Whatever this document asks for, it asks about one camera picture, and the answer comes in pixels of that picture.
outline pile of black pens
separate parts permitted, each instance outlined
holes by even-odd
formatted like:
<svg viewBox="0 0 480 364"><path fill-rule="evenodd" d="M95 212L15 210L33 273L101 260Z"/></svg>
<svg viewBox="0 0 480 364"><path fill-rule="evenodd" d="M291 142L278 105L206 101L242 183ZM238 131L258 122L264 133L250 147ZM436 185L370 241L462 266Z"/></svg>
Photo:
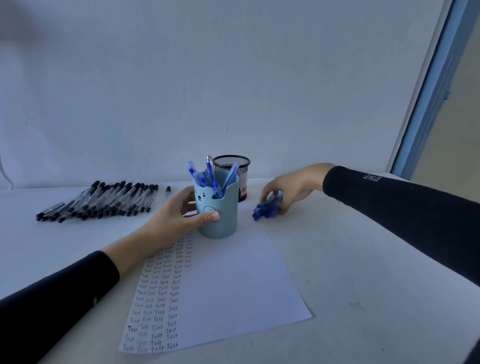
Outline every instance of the pile of black pens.
<svg viewBox="0 0 480 364"><path fill-rule="evenodd" d="M36 215L37 221L64 222L68 218L102 218L115 215L137 215L150 212L158 184L115 184L95 181L90 188L74 198L59 202Z"/></svg>

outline white table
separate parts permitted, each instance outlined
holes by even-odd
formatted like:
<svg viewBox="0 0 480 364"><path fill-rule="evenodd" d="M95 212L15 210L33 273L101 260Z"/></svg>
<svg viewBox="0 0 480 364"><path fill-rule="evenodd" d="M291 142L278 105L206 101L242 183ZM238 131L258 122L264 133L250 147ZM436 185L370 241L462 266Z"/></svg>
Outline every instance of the white table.
<svg viewBox="0 0 480 364"><path fill-rule="evenodd" d="M257 199L267 181L249 180L248 198ZM169 185L175 193L187 184ZM161 184L161 191L166 185ZM79 189L0 193L0 297L101 248L150 217L112 218L109 224L115 225L115 233L105 232L103 220L34 220L35 213L56 202L59 194L68 198L75 191ZM32 203L17 206L25 194ZM259 223L266 227L313 319L176 352L121 353L118 345L139 264L43 362L456 364L480 337L477 286L342 203L315 192L286 216ZM69 244L69 236L85 229L91 238ZM61 296L52 304L62 304ZM28 341L42 330L32 327L25 335L28 350ZM21 353L15 355L20 359Z"/></svg>

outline white label sticker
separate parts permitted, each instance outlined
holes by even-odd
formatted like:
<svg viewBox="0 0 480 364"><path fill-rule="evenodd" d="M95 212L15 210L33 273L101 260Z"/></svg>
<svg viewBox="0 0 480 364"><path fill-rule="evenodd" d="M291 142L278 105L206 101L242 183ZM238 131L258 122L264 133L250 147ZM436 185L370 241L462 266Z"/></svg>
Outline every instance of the white label sticker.
<svg viewBox="0 0 480 364"><path fill-rule="evenodd" d="M240 197L247 193L247 172L240 176Z"/></svg>

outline white wall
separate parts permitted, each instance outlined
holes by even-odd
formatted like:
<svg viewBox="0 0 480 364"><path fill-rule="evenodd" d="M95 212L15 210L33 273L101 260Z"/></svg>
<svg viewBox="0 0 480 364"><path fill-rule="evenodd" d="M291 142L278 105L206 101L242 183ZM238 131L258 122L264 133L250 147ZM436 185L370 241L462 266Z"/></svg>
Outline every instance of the white wall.
<svg viewBox="0 0 480 364"><path fill-rule="evenodd" d="M17 187L185 180L206 154L385 170L442 4L2 0L4 167Z"/></svg>
<svg viewBox="0 0 480 364"><path fill-rule="evenodd" d="M480 21L412 176L412 181L480 202Z"/></svg>

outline metal mesh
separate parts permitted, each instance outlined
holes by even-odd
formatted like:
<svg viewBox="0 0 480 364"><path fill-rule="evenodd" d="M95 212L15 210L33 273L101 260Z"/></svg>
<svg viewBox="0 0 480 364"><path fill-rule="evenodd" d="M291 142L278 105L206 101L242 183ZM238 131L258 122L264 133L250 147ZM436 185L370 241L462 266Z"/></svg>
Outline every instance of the metal mesh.
<svg viewBox="0 0 480 364"><path fill-rule="evenodd" d="M246 157L242 156L235 156L235 155L228 155L228 156L218 156L213 158L213 164L216 169L218 170L230 170L232 168L233 163L238 162L240 163L240 167L237 170L237 176L241 181L241 175L244 174L248 170L248 166L250 165L250 160ZM239 201L243 201L247 195L245 190L245 195L242 196L242 186L241 182L239 183Z"/></svg>

